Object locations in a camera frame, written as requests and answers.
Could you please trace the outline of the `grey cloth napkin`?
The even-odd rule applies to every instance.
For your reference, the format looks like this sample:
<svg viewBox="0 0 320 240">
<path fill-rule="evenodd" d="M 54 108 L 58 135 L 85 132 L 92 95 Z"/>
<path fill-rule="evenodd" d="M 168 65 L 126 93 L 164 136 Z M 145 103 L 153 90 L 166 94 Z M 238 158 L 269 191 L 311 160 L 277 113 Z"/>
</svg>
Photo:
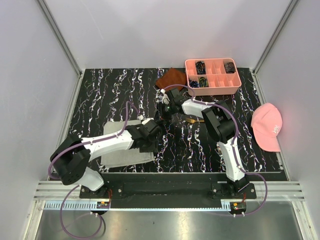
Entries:
<svg viewBox="0 0 320 240">
<path fill-rule="evenodd" d="M 124 121 L 107 122 L 103 127 L 103 134 L 111 134 L 122 130 Z M 106 168 L 126 167 L 148 163 L 154 160 L 152 152 L 140 152 L 138 148 L 117 150 L 101 157 L 101 164 Z"/>
</svg>

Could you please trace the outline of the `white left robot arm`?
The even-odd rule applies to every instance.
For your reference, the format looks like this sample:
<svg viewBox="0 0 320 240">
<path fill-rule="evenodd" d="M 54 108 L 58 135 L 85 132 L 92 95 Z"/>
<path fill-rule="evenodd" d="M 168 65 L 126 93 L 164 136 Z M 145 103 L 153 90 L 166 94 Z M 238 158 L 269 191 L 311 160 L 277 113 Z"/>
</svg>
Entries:
<svg viewBox="0 0 320 240">
<path fill-rule="evenodd" d="M 85 186 L 97 198 L 108 193 L 108 186 L 89 162 L 101 158 L 107 168 L 151 162 L 162 128 L 147 118 L 108 122 L 103 133 L 96 137 L 68 136 L 50 157 L 50 166 L 64 185 Z"/>
</svg>

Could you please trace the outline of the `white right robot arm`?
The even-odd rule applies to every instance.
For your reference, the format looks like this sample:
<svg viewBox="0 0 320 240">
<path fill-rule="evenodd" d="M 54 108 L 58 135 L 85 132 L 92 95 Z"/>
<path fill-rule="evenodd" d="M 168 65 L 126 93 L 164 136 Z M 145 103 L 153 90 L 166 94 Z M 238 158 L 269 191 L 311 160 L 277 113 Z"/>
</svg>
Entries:
<svg viewBox="0 0 320 240">
<path fill-rule="evenodd" d="M 187 98 L 177 88 L 161 89 L 160 92 L 163 97 L 157 107 L 159 119 L 167 121 L 177 113 L 203 119 L 208 134 L 222 153 L 228 195 L 235 199 L 243 195 L 249 180 L 240 159 L 238 125 L 227 104 L 224 101 L 214 103 Z"/>
</svg>

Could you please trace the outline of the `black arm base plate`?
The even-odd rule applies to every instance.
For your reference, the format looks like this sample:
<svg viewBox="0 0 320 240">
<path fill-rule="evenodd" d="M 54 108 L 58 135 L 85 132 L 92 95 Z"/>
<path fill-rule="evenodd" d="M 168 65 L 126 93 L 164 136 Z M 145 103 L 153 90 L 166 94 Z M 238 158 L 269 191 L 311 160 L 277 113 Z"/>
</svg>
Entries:
<svg viewBox="0 0 320 240">
<path fill-rule="evenodd" d="M 143 182 L 108 182 L 100 189 L 92 191 L 87 187 L 80 188 L 81 199 L 125 199 L 132 196 L 201 196 L 214 199 L 246 199 L 257 198 L 255 186 L 250 183 L 237 192 L 231 191 L 227 183 L 220 182 L 173 182 L 173 181 L 143 181 Z"/>
</svg>

